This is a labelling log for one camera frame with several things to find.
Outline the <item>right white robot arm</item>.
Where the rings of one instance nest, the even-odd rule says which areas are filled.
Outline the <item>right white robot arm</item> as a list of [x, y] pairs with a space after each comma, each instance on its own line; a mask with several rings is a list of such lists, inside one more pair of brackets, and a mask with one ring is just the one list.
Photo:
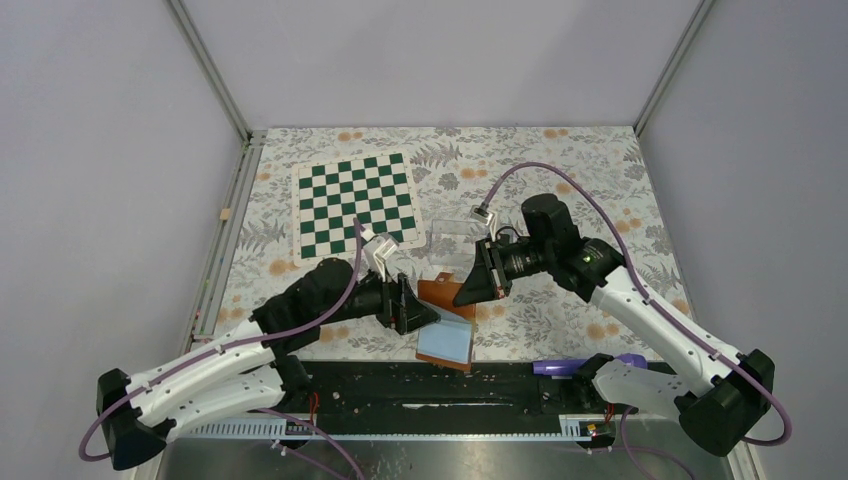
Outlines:
[[583, 237], [568, 207], [553, 194], [521, 205], [527, 235], [488, 236], [456, 293], [456, 307], [507, 297], [513, 281], [545, 272], [566, 291], [611, 314], [671, 367], [669, 374], [638, 373], [597, 354], [579, 369], [575, 402], [597, 412], [624, 404], [676, 421], [706, 452], [725, 456], [768, 412], [775, 364], [759, 349], [748, 354], [675, 312], [607, 242]]

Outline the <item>brown leather card holder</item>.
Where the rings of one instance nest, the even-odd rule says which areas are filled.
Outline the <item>brown leather card holder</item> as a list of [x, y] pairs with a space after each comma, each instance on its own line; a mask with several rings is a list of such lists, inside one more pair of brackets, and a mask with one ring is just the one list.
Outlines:
[[417, 360], [469, 373], [473, 360], [476, 307], [456, 307], [453, 299], [461, 283], [454, 274], [441, 272], [433, 280], [419, 280], [419, 300], [433, 309], [438, 318], [419, 330]]

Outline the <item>green white chessboard mat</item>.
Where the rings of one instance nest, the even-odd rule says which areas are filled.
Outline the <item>green white chessboard mat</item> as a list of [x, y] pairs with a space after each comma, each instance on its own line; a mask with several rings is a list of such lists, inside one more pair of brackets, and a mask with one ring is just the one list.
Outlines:
[[426, 243], [412, 165], [401, 151], [300, 163], [291, 179], [293, 253], [301, 263], [352, 254], [354, 219], [402, 249]]

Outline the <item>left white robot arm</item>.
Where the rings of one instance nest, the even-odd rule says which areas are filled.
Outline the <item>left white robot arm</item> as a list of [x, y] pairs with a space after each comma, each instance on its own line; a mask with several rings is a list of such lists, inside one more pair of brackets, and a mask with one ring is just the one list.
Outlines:
[[97, 381], [98, 428], [117, 471], [137, 467], [204, 424], [309, 401], [309, 377], [295, 351], [316, 342], [322, 326], [373, 316], [400, 335], [436, 322], [407, 276], [385, 258], [396, 244], [368, 230], [352, 262], [320, 261], [221, 337], [166, 364], [129, 375], [115, 368]]

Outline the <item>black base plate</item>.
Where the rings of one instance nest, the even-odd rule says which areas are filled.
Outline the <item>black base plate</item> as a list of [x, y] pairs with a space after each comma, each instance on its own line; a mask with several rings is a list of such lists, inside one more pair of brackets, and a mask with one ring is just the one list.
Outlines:
[[468, 372], [425, 362], [304, 361], [309, 385], [278, 412], [331, 435], [553, 434], [562, 415], [602, 418], [606, 402], [529, 362], [478, 362]]

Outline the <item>purple marker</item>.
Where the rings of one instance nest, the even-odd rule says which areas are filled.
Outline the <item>purple marker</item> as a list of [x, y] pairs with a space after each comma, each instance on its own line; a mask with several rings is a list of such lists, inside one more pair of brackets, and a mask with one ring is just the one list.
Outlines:
[[550, 377], [572, 377], [581, 371], [594, 371], [605, 363], [618, 360], [626, 366], [646, 369], [647, 359], [640, 354], [625, 353], [618, 356], [595, 354], [590, 358], [568, 358], [557, 360], [540, 360], [532, 363], [534, 375]]

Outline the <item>aluminium frame rail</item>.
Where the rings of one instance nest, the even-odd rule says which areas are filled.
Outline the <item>aluminium frame rail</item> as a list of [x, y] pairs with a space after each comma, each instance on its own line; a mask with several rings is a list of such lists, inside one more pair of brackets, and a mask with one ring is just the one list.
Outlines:
[[188, 327], [179, 344], [181, 354], [214, 337], [227, 279], [267, 135], [266, 130], [255, 130], [242, 146], [223, 206], [216, 217], [213, 241], [190, 311]]

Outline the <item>clear plastic box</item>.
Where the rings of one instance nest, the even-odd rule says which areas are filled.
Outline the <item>clear plastic box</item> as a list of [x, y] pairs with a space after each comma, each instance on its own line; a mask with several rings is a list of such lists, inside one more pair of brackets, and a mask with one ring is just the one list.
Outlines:
[[488, 227], [475, 220], [434, 219], [427, 259], [438, 273], [449, 273], [455, 281], [463, 282], [474, 266], [476, 242], [488, 234]]

